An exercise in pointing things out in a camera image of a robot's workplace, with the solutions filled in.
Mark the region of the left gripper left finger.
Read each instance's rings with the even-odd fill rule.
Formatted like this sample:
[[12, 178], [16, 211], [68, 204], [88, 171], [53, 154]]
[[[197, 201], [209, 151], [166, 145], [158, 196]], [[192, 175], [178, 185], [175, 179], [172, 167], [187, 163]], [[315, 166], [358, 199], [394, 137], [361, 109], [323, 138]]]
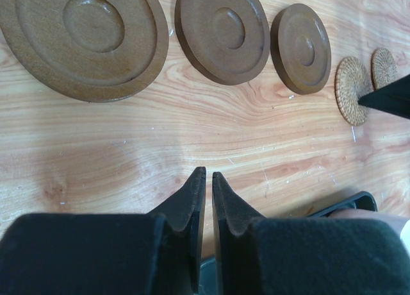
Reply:
[[26, 214], [1, 238], [2, 294], [196, 294], [206, 169], [146, 214]]

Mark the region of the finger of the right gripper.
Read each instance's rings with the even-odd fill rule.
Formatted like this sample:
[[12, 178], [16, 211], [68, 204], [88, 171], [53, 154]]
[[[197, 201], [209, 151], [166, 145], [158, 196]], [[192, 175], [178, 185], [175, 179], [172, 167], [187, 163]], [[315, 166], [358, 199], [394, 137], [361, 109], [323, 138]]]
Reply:
[[364, 95], [358, 104], [403, 118], [410, 118], [410, 75]]

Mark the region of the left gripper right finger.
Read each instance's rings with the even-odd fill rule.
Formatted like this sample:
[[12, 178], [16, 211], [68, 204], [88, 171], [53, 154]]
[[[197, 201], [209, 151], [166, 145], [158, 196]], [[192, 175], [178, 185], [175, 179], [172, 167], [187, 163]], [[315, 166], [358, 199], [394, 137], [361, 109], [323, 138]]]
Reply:
[[220, 294], [408, 294], [409, 219], [367, 210], [267, 218], [213, 174]]

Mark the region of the woven rattan coaster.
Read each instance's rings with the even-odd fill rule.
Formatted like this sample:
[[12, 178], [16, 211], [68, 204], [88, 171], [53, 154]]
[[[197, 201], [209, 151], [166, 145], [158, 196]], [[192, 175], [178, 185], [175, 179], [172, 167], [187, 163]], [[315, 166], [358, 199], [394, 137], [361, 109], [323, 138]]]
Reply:
[[373, 91], [370, 76], [362, 61], [354, 56], [344, 57], [335, 75], [335, 96], [339, 111], [352, 126], [363, 125], [369, 109], [359, 99]]
[[379, 47], [373, 52], [371, 68], [372, 81], [376, 90], [397, 81], [397, 65], [389, 49]]

